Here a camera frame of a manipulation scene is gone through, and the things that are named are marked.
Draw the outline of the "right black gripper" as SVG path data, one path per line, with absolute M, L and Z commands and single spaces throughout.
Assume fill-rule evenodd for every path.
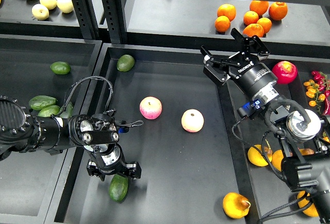
M 249 98 L 276 98 L 278 92 L 274 85 L 277 83 L 277 77 L 260 62 L 268 58 L 269 49 L 257 35 L 242 35 L 235 28 L 230 34 L 240 44 L 240 51 L 231 55 L 230 59 L 216 57 L 204 45 L 201 46 L 204 74 L 216 85 L 223 85 L 231 78 Z

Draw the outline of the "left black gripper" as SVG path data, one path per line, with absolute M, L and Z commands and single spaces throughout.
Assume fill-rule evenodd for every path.
M 137 161 L 127 163 L 119 144 L 86 146 L 90 156 L 87 164 L 89 176 L 96 176 L 102 182 L 106 175 L 118 174 L 133 180 L 141 178 L 141 167 Z

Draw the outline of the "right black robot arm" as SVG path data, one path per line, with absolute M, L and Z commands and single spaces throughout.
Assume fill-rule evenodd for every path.
M 292 192 L 304 191 L 307 206 L 315 206 L 321 223 L 329 223 L 329 148 L 321 137 L 329 132 L 329 116 L 318 116 L 294 100 L 279 95 L 275 74 L 264 64 L 270 52 L 258 36 L 232 29 L 241 50 L 217 57 L 204 46 L 204 74 L 217 86 L 232 80 L 248 102 L 237 113 L 239 121 L 261 116 L 268 132 L 278 140 L 283 160 L 275 175 Z

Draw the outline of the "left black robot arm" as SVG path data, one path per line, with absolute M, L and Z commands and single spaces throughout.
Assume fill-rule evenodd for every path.
M 56 155 L 72 147 L 83 147 L 90 156 L 87 164 L 90 176 L 104 180 L 106 175 L 118 174 L 139 179 L 142 172 L 139 163 L 127 163 L 118 142 L 120 133 L 141 126 L 143 121 L 116 121 L 116 111 L 110 109 L 109 104 L 107 101 L 105 111 L 93 116 L 38 117 L 31 115 L 16 99 L 2 95 L 1 160 L 6 159 L 11 152 L 41 150 Z

